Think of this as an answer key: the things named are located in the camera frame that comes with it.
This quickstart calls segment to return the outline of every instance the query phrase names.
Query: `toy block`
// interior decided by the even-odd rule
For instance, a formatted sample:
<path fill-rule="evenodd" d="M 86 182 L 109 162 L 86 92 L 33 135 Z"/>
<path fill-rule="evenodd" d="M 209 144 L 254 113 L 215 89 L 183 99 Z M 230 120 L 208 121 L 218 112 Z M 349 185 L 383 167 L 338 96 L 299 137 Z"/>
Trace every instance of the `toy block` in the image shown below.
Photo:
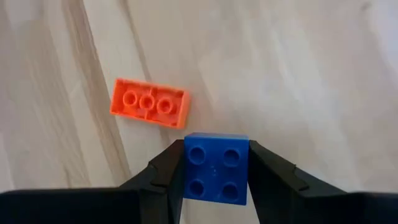
<path fill-rule="evenodd" d="M 118 78 L 114 85 L 111 114 L 170 128 L 185 126 L 190 95 L 185 90 Z"/>
<path fill-rule="evenodd" d="M 192 133 L 184 138 L 184 198 L 246 204 L 249 138 Z"/>

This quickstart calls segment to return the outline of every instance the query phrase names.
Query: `wooden floor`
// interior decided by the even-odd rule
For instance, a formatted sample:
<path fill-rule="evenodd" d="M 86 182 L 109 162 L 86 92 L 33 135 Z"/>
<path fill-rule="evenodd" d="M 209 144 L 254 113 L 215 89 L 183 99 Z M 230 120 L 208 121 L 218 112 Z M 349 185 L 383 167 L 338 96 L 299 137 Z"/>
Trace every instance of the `wooden floor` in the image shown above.
<path fill-rule="evenodd" d="M 0 0 L 0 190 L 115 186 L 193 131 L 344 190 L 398 192 L 396 0 Z M 109 114 L 116 77 L 191 91 L 187 128 Z M 258 223 L 184 200 L 181 223 Z"/>

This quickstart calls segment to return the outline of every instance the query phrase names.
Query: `orange duplo brick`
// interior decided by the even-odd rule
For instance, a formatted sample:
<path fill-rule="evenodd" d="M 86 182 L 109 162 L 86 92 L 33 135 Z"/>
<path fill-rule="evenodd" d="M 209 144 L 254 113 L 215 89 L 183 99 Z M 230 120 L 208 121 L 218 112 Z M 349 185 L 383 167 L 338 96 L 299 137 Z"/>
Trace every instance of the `orange duplo brick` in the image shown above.
<path fill-rule="evenodd" d="M 118 78 L 111 114 L 180 129 L 185 126 L 189 104 L 185 90 Z"/>

